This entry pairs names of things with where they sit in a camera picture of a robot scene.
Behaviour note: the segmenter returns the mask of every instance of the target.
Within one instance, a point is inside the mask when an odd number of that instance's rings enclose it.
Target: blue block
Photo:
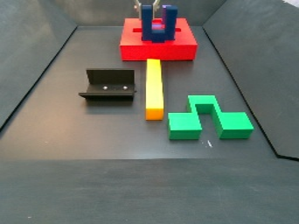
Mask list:
[[[178,7],[171,5],[166,7],[166,18],[164,18],[164,39],[174,40],[175,35],[175,24],[178,16]]]
[[[164,30],[152,30],[152,42],[163,43],[166,40]]]
[[[143,37],[142,40],[152,40],[154,43],[164,43],[166,40],[174,40],[175,24],[178,16],[178,7],[171,5],[163,6],[163,23],[164,29],[155,30],[152,28],[154,20],[154,6],[142,6],[142,25],[143,25]]]
[[[154,6],[142,6],[142,25],[143,37],[142,40],[152,40],[152,20],[154,20]]]

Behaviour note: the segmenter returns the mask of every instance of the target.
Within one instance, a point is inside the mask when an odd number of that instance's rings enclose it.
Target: yellow block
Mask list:
[[[162,62],[159,59],[147,60],[144,119],[147,121],[164,119],[164,88]]]

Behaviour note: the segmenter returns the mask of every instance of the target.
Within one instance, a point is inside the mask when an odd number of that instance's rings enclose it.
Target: gray wall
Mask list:
[[[299,158],[299,10],[228,0],[203,26],[280,156]]]
[[[75,28],[48,0],[0,0],[0,129]]]
[[[136,18],[134,0],[51,0],[64,10],[79,25],[123,25],[124,18]],[[140,0],[143,4],[152,1]],[[203,25],[226,0],[162,0],[162,4],[179,7],[179,17],[191,25]]]

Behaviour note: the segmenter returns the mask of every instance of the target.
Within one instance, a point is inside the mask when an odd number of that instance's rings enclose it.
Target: red base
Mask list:
[[[198,43],[186,18],[176,19],[175,40],[152,43],[142,40],[142,21],[127,18],[120,40],[122,60],[194,60]]]

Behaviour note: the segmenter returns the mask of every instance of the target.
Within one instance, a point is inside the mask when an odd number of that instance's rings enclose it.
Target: green block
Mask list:
[[[250,138],[254,126],[244,112],[222,112],[215,95],[190,95],[188,113],[170,113],[170,139],[198,139],[202,133],[199,114],[210,114],[220,139]]]
[[[168,137],[171,140],[198,140],[202,123],[195,113],[168,113]]]
[[[220,112],[220,106],[215,95],[188,95],[188,112],[198,114],[211,114],[214,109]]]
[[[220,139],[250,138],[254,126],[244,112],[222,112],[216,131]]]

